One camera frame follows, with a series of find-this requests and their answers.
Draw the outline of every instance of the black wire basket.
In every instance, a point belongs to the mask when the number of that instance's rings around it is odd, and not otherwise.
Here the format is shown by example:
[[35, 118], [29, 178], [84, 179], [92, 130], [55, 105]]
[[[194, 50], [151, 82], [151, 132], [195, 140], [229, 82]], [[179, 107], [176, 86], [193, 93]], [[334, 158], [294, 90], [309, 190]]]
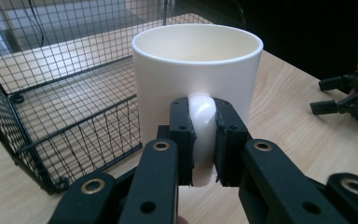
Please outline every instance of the black wire basket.
[[0, 1], [1, 143], [48, 193], [142, 148], [132, 38], [178, 23], [243, 28], [229, 3]]

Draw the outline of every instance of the mug rim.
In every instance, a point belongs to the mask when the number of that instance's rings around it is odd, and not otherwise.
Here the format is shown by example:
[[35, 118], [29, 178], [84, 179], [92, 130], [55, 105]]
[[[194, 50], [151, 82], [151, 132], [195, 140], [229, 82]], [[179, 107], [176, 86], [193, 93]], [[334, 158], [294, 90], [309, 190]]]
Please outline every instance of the mug rim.
[[[231, 58], [231, 59], [226, 59], [226, 60], [218, 60], [218, 61], [183, 61], [183, 60], [175, 60], [175, 59], [168, 59], [168, 58], [162, 58], [150, 53], [145, 52], [144, 50], [141, 50], [137, 45], [136, 45], [136, 40], [140, 37], [142, 37], [142, 35], [146, 34], [146, 33], [150, 33], [150, 32], [154, 32], [156, 30], [159, 29], [167, 29], [167, 28], [171, 28], [173, 26], [213, 26], [213, 27], [220, 27], [220, 28], [225, 28], [225, 29], [231, 29], [234, 30], [236, 32], [240, 32], [243, 34], [247, 34], [250, 37], [254, 38], [256, 40], [256, 42], [258, 43], [258, 46], [255, 50], [253, 50], [252, 52], [242, 55], [240, 57], [236, 57], [236, 58]], [[225, 63], [236, 63], [239, 61], [243, 61], [246, 60], [248, 58], [252, 58], [254, 57], [256, 54], [259, 54], [262, 49], [264, 48], [264, 44], [263, 41], [260, 39], [260, 37], [258, 37], [257, 35], [254, 35], [248, 31], [245, 30], [241, 30], [238, 28], [234, 28], [234, 27], [230, 27], [230, 26], [224, 26], [224, 25], [217, 25], [217, 24], [203, 24], [203, 23], [186, 23], [186, 24], [173, 24], [173, 25], [166, 25], [166, 26], [159, 26], [159, 27], [155, 27], [155, 28], [151, 28], [145, 31], [142, 31], [141, 33], [139, 33], [138, 35], [136, 35], [132, 41], [131, 41], [131, 46], [132, 46], [132, 50], [138, 54], [143, 55], [146, 58], [149, 58], [151, 60], [154, 61], [159, 61], [159, 62], [164, 62], [164, 63], [175, 63], [175, 64], [186, 64], [186, 65], [211, 65], [211, 64], [225, 64]]]

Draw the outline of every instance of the white mug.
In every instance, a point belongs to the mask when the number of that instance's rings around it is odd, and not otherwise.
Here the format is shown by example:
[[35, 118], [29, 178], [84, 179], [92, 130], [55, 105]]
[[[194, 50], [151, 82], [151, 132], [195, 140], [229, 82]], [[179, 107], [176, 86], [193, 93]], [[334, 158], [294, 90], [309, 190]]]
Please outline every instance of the white mug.
[[[171, 101], [185, 96], [229, 101], [246, 124], [262, 49], [263, 42], [256, 35], [213, 24], [161, 26], [134, 37], [132, 56], [143, 144], [156, 138], [159, 125], [169, 124]], [[200, 167], [210, 169], [212, 161], [206, 163]], [[195, 182], [193, 172], [194, 186], [209, 183], [208, 178]]]

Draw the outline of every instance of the wire mesh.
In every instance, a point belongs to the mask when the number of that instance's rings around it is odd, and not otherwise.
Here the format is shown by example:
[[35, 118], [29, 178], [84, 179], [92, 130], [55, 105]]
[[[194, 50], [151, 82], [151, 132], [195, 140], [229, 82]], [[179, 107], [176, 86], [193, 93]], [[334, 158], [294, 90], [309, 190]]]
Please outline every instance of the wire mesh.
[[142, 147], [131, 41], [178, 23], [242, 28], [236, 0], [0, 0], [0, 140], [47, 192]]

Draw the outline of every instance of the wooden table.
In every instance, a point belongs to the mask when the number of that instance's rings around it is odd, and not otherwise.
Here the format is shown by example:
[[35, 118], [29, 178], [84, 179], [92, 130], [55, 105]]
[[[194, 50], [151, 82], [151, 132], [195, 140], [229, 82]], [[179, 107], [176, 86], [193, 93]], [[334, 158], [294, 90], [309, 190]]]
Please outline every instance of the wooden table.
[[[358, 175], [358, 121], [350, 115], [313, 116], [310, 103], [340, 100], [339, 91], [319, 91], [318, 80], [263, 52], [248, 128], [254, 138], [280, 146], [307, 176], [325, 183], [333, 173]], [[108, 173], [119, 176], [137, 164], [140, 153]], [[246, 223], [237, 189], [212, 182], [180, 187], [179, 215], [189, 223]], [[47, 195], [0, 144], [0, 223], [46, 223], [61, 195]]]

